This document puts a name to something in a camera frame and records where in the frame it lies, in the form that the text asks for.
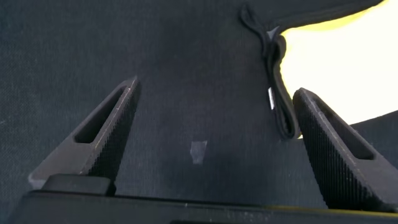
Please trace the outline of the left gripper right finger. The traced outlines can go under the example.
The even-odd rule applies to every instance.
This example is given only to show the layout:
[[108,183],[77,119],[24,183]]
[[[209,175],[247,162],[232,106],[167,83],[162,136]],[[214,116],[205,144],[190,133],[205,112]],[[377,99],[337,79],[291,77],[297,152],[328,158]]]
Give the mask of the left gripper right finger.
[[293,104],[328,208],[397,212],[397,169],[318,95],[300,88]]

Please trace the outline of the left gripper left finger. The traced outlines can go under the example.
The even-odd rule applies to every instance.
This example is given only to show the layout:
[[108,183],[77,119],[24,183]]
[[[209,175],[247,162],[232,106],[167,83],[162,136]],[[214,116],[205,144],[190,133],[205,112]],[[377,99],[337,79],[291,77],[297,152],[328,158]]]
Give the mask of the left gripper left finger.
[[137,77],[121,82],[28,176],[33,189],[50,177],[118,175],[141,95]]

